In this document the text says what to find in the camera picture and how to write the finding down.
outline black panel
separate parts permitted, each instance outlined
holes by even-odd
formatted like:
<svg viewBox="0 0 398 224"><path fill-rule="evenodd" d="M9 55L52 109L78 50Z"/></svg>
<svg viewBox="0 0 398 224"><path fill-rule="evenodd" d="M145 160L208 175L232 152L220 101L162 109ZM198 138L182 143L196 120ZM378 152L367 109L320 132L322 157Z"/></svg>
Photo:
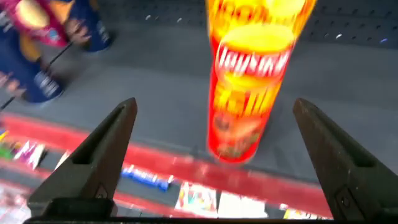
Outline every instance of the black panel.
<svg viewBox="0 0 398 224"><path fill-rule="evenodd" d="M204 0L100 0L107 23L206 26ZM301 39L336 44L398 47L398 2L319 0Z"/></svg>

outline red border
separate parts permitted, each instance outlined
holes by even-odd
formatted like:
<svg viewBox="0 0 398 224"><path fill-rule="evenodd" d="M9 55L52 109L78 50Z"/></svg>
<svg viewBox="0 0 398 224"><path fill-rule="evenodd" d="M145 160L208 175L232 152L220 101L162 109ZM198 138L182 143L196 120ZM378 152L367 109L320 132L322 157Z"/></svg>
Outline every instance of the red border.
<svg viewBox="0 0 398 224"><path fill-rule="evenodd" d="M3 122L13 136L37 140L61 152L73 151L88 135L86 131L13 114L4 114ZM191 156L138 144L129 145L124 163L125 166L134 164L154 173L174 175L181 180L247 195L271 204L284 203L292 208L332 217L322 190L315 185L214 165Z"/></svg>

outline gray floor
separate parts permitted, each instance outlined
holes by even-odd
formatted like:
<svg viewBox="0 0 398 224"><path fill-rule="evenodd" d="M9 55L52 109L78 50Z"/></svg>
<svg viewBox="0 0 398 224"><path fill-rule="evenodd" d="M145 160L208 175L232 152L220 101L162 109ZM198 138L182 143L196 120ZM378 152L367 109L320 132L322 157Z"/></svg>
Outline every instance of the gray floor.
<svg viewBox="0 0 398 224"><path fill-rule="evenodd" d="M45 58L57 51L45 48ZM397 173L397 56L395 50L300 42L246 168L317 181L292 114L294 99L304 97ZM205 141L210 65L203 29L130 24L107 51L86 55L72 48L55 62L70 80L62 97L42 106L13 102L6 111L92 130L134 96L133 140L211 159Z"/></svg>

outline blue package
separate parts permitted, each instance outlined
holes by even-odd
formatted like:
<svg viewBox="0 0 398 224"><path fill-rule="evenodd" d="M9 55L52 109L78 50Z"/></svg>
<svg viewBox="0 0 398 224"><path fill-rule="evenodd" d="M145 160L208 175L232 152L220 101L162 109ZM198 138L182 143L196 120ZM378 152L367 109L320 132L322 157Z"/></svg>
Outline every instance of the blue package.
<svg viewBox="0 0 398 224"><path fill-rule="evenodd" d="M123 169L123 171L121 172L121 176L136 180L140 183L147 184L152 187L157 187L163 191L166 191L169 188L169 184L171 183L171 179L159 179L157 175L134 169L134 166L130 167L130 169Z"/></svg>
<svg viewBox="0 0 398 224"><path fill-rule="evenodd" d="M87 52L109 47L109 34L98 14L96 0L48 0L70 40Z"/></svg>
<svg viewBox="0 0 398 224"><path fill-rule="evenodd" d="M20 34L0 9L0 82L29 103L43 103L63 88L43 69L40 52L28 36Z"/></svg>

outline snack canister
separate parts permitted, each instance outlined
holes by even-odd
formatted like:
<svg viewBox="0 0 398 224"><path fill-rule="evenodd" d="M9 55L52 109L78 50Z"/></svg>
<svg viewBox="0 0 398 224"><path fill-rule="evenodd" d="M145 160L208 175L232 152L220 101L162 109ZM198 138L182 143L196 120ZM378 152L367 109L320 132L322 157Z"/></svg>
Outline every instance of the snack canister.
<svg viewBox="0 0 398 224"><path fill-rule="evenodd" d="M111 40L98 14L96 0L47 0L70 40L87 52L109 47Z"/></svg>
<svg viewBox="0 0 398 224"><path fill-rule="evenodd" d="M315 1L206 0L213 53L207 141L220 161L255 155Z"/></svg>
<svg viewBox="0 0 398 224"><path fill-rule="evenodd" d="M43 103L63 89L46 71L31 39L16 30L0 11L0 83L29 103Z"/></svg>

